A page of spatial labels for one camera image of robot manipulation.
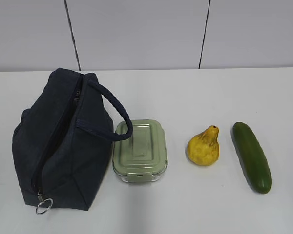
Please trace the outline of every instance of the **pear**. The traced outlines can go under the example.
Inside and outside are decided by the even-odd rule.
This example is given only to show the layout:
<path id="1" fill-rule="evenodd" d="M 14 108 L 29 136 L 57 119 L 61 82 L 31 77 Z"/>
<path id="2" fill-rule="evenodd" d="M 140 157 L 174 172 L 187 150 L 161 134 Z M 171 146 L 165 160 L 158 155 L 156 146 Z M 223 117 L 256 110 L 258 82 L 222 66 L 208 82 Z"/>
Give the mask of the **pear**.
<path id="1" fill-rule="evenodd" d="M 209 126 L 204 132 L 195 135 L 188 143 L 188 158 L 200 165 L 212 165 L 219 158 L 219 144 L 217 142 L 219 129 Z"/>

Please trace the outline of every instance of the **food container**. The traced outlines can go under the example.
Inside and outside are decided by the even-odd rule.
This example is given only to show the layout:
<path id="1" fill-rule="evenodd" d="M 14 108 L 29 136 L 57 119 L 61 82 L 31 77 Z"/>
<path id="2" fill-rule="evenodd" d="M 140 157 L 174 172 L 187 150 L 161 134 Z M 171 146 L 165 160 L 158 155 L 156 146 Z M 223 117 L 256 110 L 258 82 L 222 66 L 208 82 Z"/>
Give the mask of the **food container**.
<path id="1" fill-rule="evenodd" d="M 164 130 L 155 120 L 132 120 L 133 134 L 115 142 L 113 168 L 124 182 L 151 182 L 158 180 L 168 165 Z M 121 122 L 116 129 L 127 132 Z"/>

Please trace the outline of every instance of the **green cucumber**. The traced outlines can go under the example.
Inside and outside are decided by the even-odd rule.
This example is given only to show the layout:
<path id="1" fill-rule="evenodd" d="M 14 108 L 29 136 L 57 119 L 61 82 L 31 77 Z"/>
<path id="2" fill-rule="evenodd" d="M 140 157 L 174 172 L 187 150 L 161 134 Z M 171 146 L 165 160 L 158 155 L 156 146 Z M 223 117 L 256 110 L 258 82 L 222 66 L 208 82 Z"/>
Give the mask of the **green cucumber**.
<path id="1" fill-rule="evenodd" d="M 238 153 L 244 175 L 250 186 L 260 194 L 269 192 L 272 177 L 262 147 L 248 125 L 235 123 L 232 128 L 232 139 Z"/>

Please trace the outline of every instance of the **tabletop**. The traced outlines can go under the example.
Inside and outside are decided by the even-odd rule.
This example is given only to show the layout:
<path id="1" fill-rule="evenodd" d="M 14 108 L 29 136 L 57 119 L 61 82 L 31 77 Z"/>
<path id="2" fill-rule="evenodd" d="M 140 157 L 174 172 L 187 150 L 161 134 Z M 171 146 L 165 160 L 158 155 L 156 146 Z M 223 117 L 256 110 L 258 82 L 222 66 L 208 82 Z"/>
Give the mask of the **tabletop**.
<path id="1" fill-rule="evenodd" d="M 131 119 L 154 119 L 166 135 L 168 167 L 152 183 L 128 184 L 111 163 L 89 211 L 24 204 L 12 133 L 51 72 L 0 72 L 0 234 L 293 234 L 293 68 L 95 71 Z M 114 120 L 122 121 L 104 100 Z M 246 182 L 230 131 L 254 131 L 272 175 L 268 194 Z M 188 141 L 219 127 L 219 159 L 200 167 Z"/>

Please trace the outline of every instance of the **gray wall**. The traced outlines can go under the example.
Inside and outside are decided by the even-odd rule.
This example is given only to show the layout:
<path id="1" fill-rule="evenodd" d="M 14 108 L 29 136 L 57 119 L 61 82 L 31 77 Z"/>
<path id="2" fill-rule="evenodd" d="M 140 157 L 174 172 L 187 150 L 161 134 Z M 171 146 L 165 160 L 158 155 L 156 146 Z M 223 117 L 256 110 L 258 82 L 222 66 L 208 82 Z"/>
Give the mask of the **gray wall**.
<path id="1" fill-rule="evenodd" d="M 293 66 L 293 0 L 67 0 L 82 70 Z M 0 71 L 77 70 L 63 0 L 0 0 Z"/>

